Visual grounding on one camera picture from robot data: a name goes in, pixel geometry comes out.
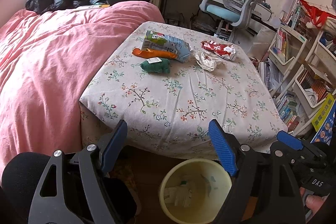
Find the price tag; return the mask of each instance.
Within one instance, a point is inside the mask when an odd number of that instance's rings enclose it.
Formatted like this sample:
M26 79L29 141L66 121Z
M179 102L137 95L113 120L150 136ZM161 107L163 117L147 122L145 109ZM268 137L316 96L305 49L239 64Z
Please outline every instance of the price tag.
M152 64L152 63L159 63L159 62L162 62L162 60L158 57L153 57L153 58L150 58L150 59L147 59L147 62L149 64Z

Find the wooden floor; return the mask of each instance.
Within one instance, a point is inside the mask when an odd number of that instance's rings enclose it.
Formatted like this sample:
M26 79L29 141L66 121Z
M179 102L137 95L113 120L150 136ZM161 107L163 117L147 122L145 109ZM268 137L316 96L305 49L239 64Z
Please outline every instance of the wooden floor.
M131 161L135 183L142 205L141 213L136 216L136 224L174 224L162 211L158 198L159 186L164 176L184 160L153 154L144 150L127 146L123 151ZM252 215L256 203L251 198L243 219Z

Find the screw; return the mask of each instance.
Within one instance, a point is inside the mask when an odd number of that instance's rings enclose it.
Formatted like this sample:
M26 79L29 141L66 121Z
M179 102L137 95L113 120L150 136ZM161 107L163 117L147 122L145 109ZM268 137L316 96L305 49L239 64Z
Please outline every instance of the screw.
M283 155L283 153L282 153L280 150L276 150L276 151L274 152L274 154L275 154L275 156L277 156L277 157L282 157L282 155Z
M241 150L243 151L249 151L250 150L250 147L247 145L247 144L243 144L241 147L240 147Z
M61 156L62 155L62 151L61 150L56 150L55 152L54 152L54 156L55 157L58 157L58 156Z
M95 150L96 149L96 145L95 144L89 144L87 147L86 147L86 149L88 150L88 151L93 151L93 150Z

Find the red wrapper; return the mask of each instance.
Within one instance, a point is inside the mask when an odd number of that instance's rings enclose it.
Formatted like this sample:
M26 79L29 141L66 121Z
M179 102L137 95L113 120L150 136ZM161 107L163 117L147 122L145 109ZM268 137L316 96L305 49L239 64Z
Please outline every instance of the red wrapper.
M204 40L201 42L202 48L213 51L218 56L234 61L236 59L236 49L233 44L219 44L215 41L210 40L210 42Z

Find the chair seat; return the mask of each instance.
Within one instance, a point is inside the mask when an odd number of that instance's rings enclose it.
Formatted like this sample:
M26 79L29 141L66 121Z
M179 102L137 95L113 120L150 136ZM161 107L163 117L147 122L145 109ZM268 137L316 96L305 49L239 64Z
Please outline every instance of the chair seat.
M237 22L240 19L240 15L212 4L206 6L206 11L229 22Z

